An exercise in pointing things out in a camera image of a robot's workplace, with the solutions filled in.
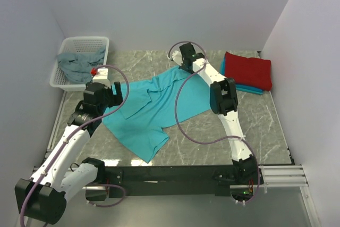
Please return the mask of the white plastic laundry basket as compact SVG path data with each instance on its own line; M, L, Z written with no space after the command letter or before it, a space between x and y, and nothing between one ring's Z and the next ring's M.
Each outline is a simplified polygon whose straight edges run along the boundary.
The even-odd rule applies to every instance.
M58 53L92 53L96 52L101 47L105 46L105 56L103 63L107 63L107 56L109 50L109 39L101 36L77 36L69 37L63 40ZM64 91L84 91L85 84L75 84L70 82L64 72L59 68L58 61L55 64L50 76L49 84L51 87L59 88Z

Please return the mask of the black base crossbar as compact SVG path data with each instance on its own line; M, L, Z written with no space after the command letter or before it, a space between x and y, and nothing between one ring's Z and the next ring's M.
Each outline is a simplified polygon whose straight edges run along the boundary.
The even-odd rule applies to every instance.
M263 184L260 171L233 165L106 167L104 183L125 189L127 196L230 196L231 186Z

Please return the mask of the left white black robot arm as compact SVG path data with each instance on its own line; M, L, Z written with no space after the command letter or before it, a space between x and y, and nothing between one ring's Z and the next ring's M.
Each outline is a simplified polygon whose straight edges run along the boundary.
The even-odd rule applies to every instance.
M110 107L119 109L126 99L119 82L113 86L100 82L86 84L83 99L75 107L49 157L29 179L20 179L15 185L21 226L25 225L25 217L45 224L57 223L65 212L67 202L82 187L89 183L98 186L105 182L105 164L98 159L85 160L70 175L66 172L101 120L108 116L105 110Z

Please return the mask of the light blue t-shirt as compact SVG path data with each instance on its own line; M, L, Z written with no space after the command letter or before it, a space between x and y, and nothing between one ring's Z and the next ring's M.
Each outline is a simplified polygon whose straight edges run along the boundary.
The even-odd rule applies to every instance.
M132 153L150 162L169 139L163 131L210 109L210 88L198 75L171 68L150 80L122 84L121 108L106 110L106 128Z

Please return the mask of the folded teal t-shirt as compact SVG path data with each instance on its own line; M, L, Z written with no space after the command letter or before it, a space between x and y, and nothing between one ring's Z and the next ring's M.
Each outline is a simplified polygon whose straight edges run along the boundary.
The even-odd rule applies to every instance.
M220 65L220 69L219 69L219 72L222 75L225 74L225 64L226 64L226 57L224 56L223 60L221 62L221 65ZM263 92L264 92L260 88L256 88L256 87L253 87L253 86L247 86L247 85L241 85L241 84L236 84L236 90L247 92L247 93L252 93L252 94L256 94L256 95L262 95Z

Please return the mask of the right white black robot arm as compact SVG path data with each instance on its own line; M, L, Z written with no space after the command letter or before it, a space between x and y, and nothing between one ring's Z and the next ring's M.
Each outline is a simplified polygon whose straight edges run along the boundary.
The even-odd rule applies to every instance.
M234 166L233 178L237 183L245 184L250 180L260 183L260 170L255 153L246 142L239 115L237 112L238 98L235 81L220 74L208 61L206 52L197 53L194 49L198 44L191 41L181 41L181 58L169 54L179 68L190 73L183 82L176 95L179 98L182 88L195 75L198 75L209 86L209 104L212 112L218 116L226 136L213 141L220 142L227 139L232 152Z

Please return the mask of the aluminium rail frame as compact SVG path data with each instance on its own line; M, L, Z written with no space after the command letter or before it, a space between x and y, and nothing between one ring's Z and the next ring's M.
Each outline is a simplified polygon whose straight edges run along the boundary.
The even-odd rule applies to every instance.
M268 192L270 188L298 188L301 197L295 206L303 209L304 217L307 218L310 226L320 226L302 165L288 163L293 159L271 93L256 96L240 92L239 96L241 97L241 124L247 128L245 133L250 137L252 147L259 157L265 182L262 185L263 191ZM176 127L167 128L165 131L170 140L149 163L151 166L196 166L231 162L231 150L227 146L220 144L196 146L187 139L175 141L176 138L183 137L180 131ZM145 165L144 161L120 145L105 127L99 127L95 139L81 149L76 159L80 161L87 156L101 158L109 166L130 166L134 163L137 166Z

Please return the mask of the folded red t-shirt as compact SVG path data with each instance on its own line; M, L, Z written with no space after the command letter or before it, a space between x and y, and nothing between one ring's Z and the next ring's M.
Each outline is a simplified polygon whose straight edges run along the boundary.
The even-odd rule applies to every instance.
M236 84L271 91L271 61L256 57L244 57L225 53L224 76L233 78Z

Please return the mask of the grey-blue crumpled t-shirt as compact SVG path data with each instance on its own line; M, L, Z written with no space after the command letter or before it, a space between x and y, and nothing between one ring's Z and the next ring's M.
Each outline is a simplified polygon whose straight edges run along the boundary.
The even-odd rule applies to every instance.
M92 80L91 70L104 63L106 48L96 52L60 53L57 56L58 66L69 82L86 84Z

